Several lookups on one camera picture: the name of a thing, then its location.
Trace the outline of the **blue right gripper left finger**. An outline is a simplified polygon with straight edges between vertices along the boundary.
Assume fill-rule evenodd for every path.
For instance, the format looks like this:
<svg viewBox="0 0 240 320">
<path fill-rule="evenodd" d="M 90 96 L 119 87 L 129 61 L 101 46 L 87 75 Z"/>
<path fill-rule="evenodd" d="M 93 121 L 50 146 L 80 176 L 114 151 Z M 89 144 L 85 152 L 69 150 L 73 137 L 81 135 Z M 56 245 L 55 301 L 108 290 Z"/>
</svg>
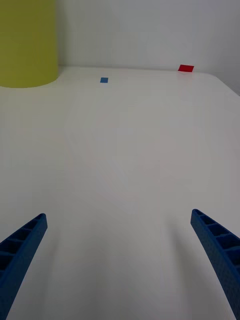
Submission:
<svg viewBox="0 0 240 320">
<path fill-rule="evenodd" d="M 47 228 L 41 213 L 0 243 L 0 319 L 7 318 Z"/>
</svg>

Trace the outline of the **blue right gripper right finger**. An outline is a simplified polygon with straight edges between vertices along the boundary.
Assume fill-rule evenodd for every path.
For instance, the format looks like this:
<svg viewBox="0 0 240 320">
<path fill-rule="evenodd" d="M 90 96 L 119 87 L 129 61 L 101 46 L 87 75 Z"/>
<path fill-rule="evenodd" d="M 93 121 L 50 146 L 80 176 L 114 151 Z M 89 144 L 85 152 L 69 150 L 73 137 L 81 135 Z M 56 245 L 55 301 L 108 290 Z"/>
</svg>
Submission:
<svg viewBox="0 0 240 320">
<path fill-rule="evenodd" d="M 198 209 L 192 210 L 190 224 L 238 320 L 240 318 L 240 239 Z"/>
</svg>

